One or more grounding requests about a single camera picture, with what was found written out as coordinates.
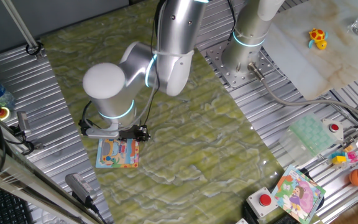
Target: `gray hose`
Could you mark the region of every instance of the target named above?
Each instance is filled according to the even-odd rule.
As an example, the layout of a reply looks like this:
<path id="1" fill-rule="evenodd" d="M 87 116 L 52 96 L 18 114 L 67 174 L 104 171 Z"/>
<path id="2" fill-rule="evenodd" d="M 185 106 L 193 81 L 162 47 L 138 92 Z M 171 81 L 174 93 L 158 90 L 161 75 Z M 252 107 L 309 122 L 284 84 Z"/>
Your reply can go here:
<path id="1" fill-rule="evenodd" d="M 274 98 L 274 100 L 276 100 L 277 102 L 283 104 L 283 105 L 287 105 L 287 106 L 304 106 L 304 105 L 310 105 L 310 104 L 317 104 L 317 103 L 332 103 L 334 105 L 338 105 L 338 106 L 342 106 L 344 108 L 347 108 L 353 112 L 355 112 L 356 114 L 358 114 L 358 110 L 355 109 L 352 106 L 349 106 L 345 103 L 336 101 L 336 100 L 308 100 L 308 101 L 304 101 L 304 102 L 288 102 L 285 100 L 280 99 L 278 96 L 274 95 L 273 91 L 270 89 L 270 87 L 267 85 L 266 80 L 263 78 L 261 79 L 262 84 L 265 86 L 266 90 L 271 94 L 271 96 Z"/>

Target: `table surface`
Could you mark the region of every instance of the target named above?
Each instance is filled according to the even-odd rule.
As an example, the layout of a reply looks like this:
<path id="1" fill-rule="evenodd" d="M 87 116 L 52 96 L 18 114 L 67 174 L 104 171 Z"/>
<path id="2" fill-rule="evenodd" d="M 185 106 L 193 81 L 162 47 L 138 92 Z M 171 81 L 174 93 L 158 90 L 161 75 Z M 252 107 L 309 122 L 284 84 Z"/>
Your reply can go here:
<path id="1" fill-rule="evenodd" d="M 42 38 L 75 121 L 89 98 L 82 77 L 90 66 L 118 63 L 126 47 L 150 42 L 156 0 L 59 30 Z M 151 89 L 135 99 L 144 107 Z M 95 108 L 88 116 L 100 121 Z M 241 217 L 245 197 L 272 187 L 283 169 L 198 52 L 182 93 L 157 93 L 140 146 L 139 168 L 95 169 L 116 223 L 226 223 Z M 97 139 L 82 138 L 92 164 Z M 269 214 L 269 222 L 283 212 Z"/>

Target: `blue led ring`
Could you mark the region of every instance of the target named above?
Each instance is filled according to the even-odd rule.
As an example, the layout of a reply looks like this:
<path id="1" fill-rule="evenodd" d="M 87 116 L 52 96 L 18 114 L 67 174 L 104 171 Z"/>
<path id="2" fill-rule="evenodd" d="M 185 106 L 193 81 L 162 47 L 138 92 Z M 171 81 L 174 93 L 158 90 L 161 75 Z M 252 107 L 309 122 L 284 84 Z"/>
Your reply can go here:
<path id="1" fill-rule="evenodd" d="M 104 116 L 105 118 L 108 118 L 108 119 L 118 119 L 118 118 L 121 118 L 121 117 L 127 115 L 129 112 L 131 112 L 131 110 L 132 110 L 132 108 L 134 107 L 134 105 L 135 105 L 135 101 L 132 100 L 132 104 L 131 104 L 131 106 L 129 107 L 129 109 L 128 109 L 125 113 L 123 113 L 122 115 L 120 115 L 120 116 L 109 117 L 109 116 L 103 115 L 103 114 L 100 113 L 100 112 L 99 112 L 99 114 L 100 114 L 101 116 Z"/>
<path id="2" fill-rule="evenodd" d="M 245 43 L 241 42 L 239 39 L 237 39 L 236 34 L 235 34 L 234 32 L 233 32 L 233 37 L 234 37 L 234 40 L 236 40 L 239 44 L 241 44 L 241 45 L 243 45 L 243 46 L 246 46 L 246 47 L 256 47 L 256 46 L 261 45 L 261 44 L 265 41 L 265 39 L 264 39 L 264 40 L 262 40 L 261 43 L 259 43 L 259 44 L 249 45 L 249 44 L 245 44 Z"/>

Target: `book cover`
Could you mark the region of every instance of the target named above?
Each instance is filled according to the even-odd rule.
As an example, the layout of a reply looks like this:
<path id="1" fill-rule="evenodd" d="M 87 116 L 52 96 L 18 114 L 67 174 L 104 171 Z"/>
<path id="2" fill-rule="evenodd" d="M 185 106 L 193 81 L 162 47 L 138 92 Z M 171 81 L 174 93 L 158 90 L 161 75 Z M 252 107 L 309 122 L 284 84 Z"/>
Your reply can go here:
<path id="1" fill-rule="evenodd" d="M 136 168 L 139 142 L 133 139 L 99 139 L 96 168 Z"/>
<path id="2" fill-rule="evenodd" d="M 293 166 L 278 181 L 272 195 L 278 206 L 302 224 L 308 224 L 326 191 Z"/>

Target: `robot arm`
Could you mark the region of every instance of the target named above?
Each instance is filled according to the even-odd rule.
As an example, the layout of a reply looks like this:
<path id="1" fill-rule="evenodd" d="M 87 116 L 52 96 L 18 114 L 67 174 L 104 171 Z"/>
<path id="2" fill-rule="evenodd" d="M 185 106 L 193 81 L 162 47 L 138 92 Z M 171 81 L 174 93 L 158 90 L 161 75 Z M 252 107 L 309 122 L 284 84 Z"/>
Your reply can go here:
<path id="1" fill-rule="evenodd" d="M 283 2 L 258 1 L 262 9 L 254 14 L 263 21 L 271 20 L 281 5 L 277 7 L 279 1 Z M 151 50 L 149 45 L 134 42 L 118 65 L 101 63 L 85 73 L 83 88 L 110 127 L 97 129 L 88 122 L 88 127 L 83 129 L 84 135 L 90 138 L 138 138 L 133 135 L 137 133 L 140 140 L 148 140 L 147 128 L 139 126 L 146 108 L 137 111 L 134 98 L 144 85 L 153 88 L 154 92 L 157 83 L 158 90 L 169 96 L 177 96 L 182 91 L 190 74 L 193 48 L 207 3 L 208 0 L 161 0 L 155 16 L 157 49 Z"/>

